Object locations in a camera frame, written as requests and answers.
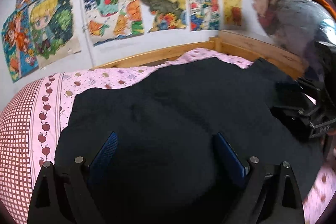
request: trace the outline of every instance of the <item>black mechanical part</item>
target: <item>black mechanical part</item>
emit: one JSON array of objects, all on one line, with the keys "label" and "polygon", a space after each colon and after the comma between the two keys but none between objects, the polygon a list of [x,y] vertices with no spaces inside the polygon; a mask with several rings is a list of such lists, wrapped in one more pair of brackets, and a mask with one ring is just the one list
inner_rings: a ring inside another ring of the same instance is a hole
[{"label": "black mechanical part", "polygon": [[222,224],[304,224],[300,191],[290,166],[263,165],[251,157],[245,191]]},{"label": "black mechanical part", "polygon": [[57,173],[47,161],[38,175],[29,206],[31,224],[105,224],[83,175],[85,159],[77,157],[68,171]]}]

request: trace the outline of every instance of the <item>pink polka dot bedsheet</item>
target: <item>pink polka dot bedsheet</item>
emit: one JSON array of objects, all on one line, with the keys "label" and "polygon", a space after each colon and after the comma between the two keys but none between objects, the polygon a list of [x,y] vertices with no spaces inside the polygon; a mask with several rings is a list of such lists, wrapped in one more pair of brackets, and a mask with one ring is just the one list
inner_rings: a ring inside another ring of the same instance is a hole
[{"label": "pink polka dot bedsheet", "polygon": [[[241,57],[198,48],[158,66],[57,73],[26,85],[0,113],[0,200],[13,219],[18,224],[27,222],[37,176],[45,161],[54,162],[76,94],[89,88],[126,88],[160,68],[211,57],[242,69],[252,64]],[[321,167],[303,202],[306,223],[314,224],[331,201],[336,191],[335,170],[335,157]]]}]

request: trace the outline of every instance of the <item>wooden headboard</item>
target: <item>wooden headboard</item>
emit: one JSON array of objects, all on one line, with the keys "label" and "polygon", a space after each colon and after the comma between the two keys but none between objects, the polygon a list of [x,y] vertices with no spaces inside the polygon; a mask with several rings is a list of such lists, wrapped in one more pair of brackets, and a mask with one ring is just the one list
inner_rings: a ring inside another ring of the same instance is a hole
[{"label": "wooden headboard", "polygon": [[158,65],[167,60],[175,60],[195,48],[207,48],[229,55],[240,56],[250,61],[262,57],[280,70],[296,79],[303,75],[307,64],[300,57],[279,47],[248,37],[241,33],[219,31],[218,37],[209,41],[161,48],[119,59],[96,68],[129,68],[143,65]]}]

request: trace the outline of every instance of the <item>metal screw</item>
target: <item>metal screw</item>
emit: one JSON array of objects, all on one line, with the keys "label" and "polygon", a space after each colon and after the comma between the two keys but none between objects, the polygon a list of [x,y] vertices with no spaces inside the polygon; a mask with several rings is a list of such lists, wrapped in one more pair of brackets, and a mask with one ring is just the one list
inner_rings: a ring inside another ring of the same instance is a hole
[{"label": "metal screw", "polygon": [[51,165],[51,161],[46,161],[43,163],[43,167],[48,168]]},{"label": "metal screw", "polygon": [[255,156],[250,157],[250,161],[253,162],[254,164],[257,164],[259,162],[259,159]]},{"label": "metal screw", "polygon": [[84,158],[79,156],[79,157],[75,158],[75,163],[80,164],[83,160],[84,160]]},{"label": "metal screw", "polygon": [[289,164],[289,162],[288,161],[284,161],[283,163],[282,163],[282,165],[284,166],[284,167],[286,167],[286,168],[290,168],[290,164]]}]

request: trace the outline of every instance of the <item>apple print border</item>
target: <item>apple print border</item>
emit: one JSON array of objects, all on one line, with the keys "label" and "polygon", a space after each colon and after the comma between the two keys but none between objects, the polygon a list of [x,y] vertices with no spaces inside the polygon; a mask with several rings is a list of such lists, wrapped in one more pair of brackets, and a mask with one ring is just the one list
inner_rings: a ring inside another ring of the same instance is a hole
[{"label": "apple print border", "polygon": [[37,136],[38,141],[41,146],[42,157],[39,160],[39,165],[42,167],[43,163],[48,160],[48,155],[50,154],[50,147],[47,144],[47,135],[50,130],[50,125],[48,124],[48,111],[50,111],[51,106],[49,105],[49,97],[53,93],[53,89],[51,88],[51,84],[55,81],[54,75],[49,76],[49,81],[44,84],[45,87],[45,95],[42,96],[41,100],[43,102],[43,110],[39,113],[39,119],[41,120],[41,131]]}]

